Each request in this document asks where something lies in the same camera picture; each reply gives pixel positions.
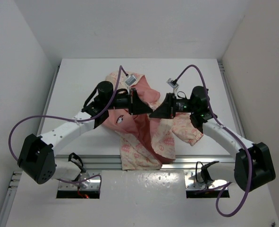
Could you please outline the pink hooded kids jacket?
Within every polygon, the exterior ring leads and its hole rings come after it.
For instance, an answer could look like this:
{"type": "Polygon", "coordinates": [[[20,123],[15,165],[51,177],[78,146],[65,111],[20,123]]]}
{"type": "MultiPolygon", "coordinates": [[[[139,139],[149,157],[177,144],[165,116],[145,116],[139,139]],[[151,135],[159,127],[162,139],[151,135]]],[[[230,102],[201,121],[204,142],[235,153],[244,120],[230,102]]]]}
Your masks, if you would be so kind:
{"type": "Polygon", "coordinates": [[[191,146],[203,137],[187,113],[178,113],[169,120],[130,115],[124,109],[110,110],[103,126],[120,136],[123,170],[159,170],[176,159],[175,137],[191,146]]]}

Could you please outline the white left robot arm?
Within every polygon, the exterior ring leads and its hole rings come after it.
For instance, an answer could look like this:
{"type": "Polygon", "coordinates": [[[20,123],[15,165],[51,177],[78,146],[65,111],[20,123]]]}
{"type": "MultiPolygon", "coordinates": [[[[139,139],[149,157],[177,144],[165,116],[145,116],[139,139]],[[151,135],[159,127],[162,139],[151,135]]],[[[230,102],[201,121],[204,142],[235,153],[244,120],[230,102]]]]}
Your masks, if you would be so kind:
{"type": "Polygon", "coordinates": [[[57,161],[55,157],[82,134],[99,127],[109,117],[109,110],[113,109],[126,109],[130,115],[152,113],[136,89],[115,91],[111,82],[102,81],[72,121],[39,136],[27,136],[17,165],[37,184],[50,179],[71,183],[83,181],[86,170],[82,162],[72,161],[74,153],[69,155],[68,161],[57,161]]]}

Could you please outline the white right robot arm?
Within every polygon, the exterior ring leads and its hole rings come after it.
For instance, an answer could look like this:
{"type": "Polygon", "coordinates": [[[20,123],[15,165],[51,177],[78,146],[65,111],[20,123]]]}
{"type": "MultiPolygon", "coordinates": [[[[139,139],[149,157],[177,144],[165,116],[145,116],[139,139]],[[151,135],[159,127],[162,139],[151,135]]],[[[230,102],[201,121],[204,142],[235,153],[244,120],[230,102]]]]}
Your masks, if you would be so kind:
{"type": "Polygon", "coordinates": [[[213,161],[202,166],[196,180],[210,183],[225,180],[236,183],[243,191],[249,185],[252,191],[276,178],[269,147],[263,142],[254,143],[219,124],[216,115],[211,114],[207,89],[193,88],[189,99],[167,93],[162,104],[151,114],[151,118],[173,119],[178,113],[189,113],[195,129],[216,141],[234,159],[234,163],[224,164],[213,161]]]}

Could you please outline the right metal arm base plate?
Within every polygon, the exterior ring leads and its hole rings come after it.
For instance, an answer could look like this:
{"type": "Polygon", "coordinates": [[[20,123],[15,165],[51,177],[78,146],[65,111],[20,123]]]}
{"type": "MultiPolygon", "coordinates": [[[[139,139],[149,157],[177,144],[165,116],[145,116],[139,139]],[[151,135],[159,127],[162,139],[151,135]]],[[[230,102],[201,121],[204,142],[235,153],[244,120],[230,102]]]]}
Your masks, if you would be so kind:
{"type": "Polygon", "coordinates": [[[195,170],[184,171],[185,187],[187,191],[200,191],[200,190],[219,190],[220,186],[227,183],[225,180],[215,180],[212,182],[199,183],[196,180],[195,170]]]}

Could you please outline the left metal arm base plate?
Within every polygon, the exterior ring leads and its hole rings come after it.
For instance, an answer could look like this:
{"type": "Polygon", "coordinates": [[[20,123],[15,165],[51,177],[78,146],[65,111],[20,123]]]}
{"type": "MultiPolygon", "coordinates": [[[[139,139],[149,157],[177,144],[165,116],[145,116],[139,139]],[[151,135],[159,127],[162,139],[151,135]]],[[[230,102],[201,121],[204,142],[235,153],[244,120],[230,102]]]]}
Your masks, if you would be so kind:
{"type": "Polygon", "coordinates": [[[67,191],[67,192],[99,192],[101,187],[101,172],[88,172],[85,175],[81,175],[80,180],[86,179],[82,183],[65,183],[59,182],[58,191],[67,191]]]}

